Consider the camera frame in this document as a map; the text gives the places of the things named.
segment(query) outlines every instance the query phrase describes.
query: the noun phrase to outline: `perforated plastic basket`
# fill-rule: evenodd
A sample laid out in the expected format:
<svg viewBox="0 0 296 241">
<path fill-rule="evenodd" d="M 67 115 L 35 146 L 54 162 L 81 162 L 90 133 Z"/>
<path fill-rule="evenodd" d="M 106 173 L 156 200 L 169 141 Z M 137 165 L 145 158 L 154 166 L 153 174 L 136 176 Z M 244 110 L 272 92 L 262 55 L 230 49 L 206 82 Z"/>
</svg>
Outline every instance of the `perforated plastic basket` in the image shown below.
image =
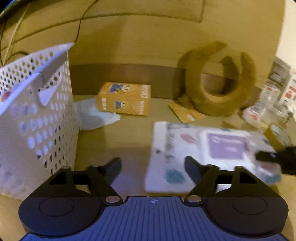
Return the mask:
<svg viewBox="0 0 296 241">
<path fill-rule="evenodd" d="M 72 43 L 0 69 L 0 194 L 23 200 L 63 166 L 74 168 L 78 124 L 70 81 Z"/>
</svg>

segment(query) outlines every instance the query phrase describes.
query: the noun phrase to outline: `cardboard box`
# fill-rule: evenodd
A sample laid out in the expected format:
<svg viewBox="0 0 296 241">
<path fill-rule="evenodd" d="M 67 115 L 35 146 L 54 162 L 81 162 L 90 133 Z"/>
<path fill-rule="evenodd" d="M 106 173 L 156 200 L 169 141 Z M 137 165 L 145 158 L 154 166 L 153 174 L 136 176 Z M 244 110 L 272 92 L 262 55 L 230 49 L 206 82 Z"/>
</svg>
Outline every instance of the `cardboard box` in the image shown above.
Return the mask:
<svg viewBox="0 0 296 241">
<path fill-rule="evenodd" d="M 107 82 L 97 95 L 97 109 L 123 114 L 148 115 L 150 98 L 150 85 Z"/>
<path fill-rule="evenodd" d="M 287 86 L 279 101 L 282 104 L 290 106 L 296 103 L 296 74 L 293 73 L 287 83 Z"/>
</svg>

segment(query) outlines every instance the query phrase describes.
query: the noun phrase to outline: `printed box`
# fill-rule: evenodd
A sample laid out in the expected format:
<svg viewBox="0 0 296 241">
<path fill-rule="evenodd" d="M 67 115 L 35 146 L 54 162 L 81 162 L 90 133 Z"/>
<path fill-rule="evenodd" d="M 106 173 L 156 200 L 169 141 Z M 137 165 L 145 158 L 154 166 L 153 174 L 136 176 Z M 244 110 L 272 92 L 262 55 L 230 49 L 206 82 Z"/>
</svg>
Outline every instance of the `printed box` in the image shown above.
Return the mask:
<svg viewBox="0 0 296 241">
<path fill-rule="evenodd" d="M 150 98 L 150 85 L 107 82 L 97 95 L 97 109 L 123 114 L 148 115 Z"/>
</svg>

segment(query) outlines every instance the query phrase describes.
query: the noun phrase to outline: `blue drawing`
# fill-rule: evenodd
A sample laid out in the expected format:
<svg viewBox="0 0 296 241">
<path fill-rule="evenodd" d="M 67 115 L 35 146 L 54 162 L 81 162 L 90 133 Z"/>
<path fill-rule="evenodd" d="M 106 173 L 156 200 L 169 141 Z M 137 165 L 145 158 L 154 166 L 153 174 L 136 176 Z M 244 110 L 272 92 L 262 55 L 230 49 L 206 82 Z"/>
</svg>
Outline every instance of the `blue drawing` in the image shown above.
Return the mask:
<svg viewBox="0 0 296 241">
<path fill-rule="evenodd" d="M 118 93 L 118 91 L 122 91 L 123 93 L 127 92 L 131 87 L 129 85 L 124 85 L 124 84 L 117 84 L 114 83 L 110 89 L 110 93 Z"/>
<path fill-rule="evenodd" d="M 171 184 L 182 184 L 185 182 L 183 174 L 177 169 L 168 169 L 165 173 L 165 179 Z"/>
<path fill-rule="evenodd" d="M 116 108 L 117 110 L 119 110 L 119 109 L 123 109 L 125 106 L 126 106 L 125 102 L 123 102 L 123 101 L 119 101 L 119 100 L 116 100 L 116 101 L 115 101 L 115 108 Z"/>
</svg>

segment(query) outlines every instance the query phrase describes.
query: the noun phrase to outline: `black object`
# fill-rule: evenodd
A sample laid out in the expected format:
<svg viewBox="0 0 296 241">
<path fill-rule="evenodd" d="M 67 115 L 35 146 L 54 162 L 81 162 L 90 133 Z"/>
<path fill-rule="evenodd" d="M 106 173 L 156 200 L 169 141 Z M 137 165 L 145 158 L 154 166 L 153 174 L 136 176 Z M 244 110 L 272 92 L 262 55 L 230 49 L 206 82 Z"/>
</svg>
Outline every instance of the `black object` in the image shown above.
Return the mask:
<svg viewBox="0 0 296 241">
<path fill-rule="evenodd" d="M 184 202 L 176 196 L 131 196 L 123 202 L 109 185 L 120 168 L 115 158 L 86 171 L 58 171 L 21 204 L 28 232 L 22 241 L 287 240 L 280 234 L 287 204 L 244 168 L 220 171 L 186 157 L 185 169 L 197 185 Z M 216 193 L 224 183 L 231 188 Z M 91 194 L 75 185 L 88 185 Z"/>
<path fill-rule="evenodd" d="M 276 162 L 280 164 L 282 173 L 296 176 L 296 147 L 287 147 L 277 153 L 259 151 L 257 161 Z"/>
<path fill-rule="evenodd" d="M 187 205 L 204 207 L 218 226 L 238 235 L 258 237 L 283 230 L 288 217 L 285 200 L 245 168 L 221 171 L 186 157 L 185 170 L 191 166 L 192 171 L 193 165 L 196 172 L 201 172 L 202 179 L 186 196 Z M 231 187 L 216 193 L 218 184 L 231 184 Z M 202 200 L 192 204 L 187 200 L 191 195 Z"/>
</svg>

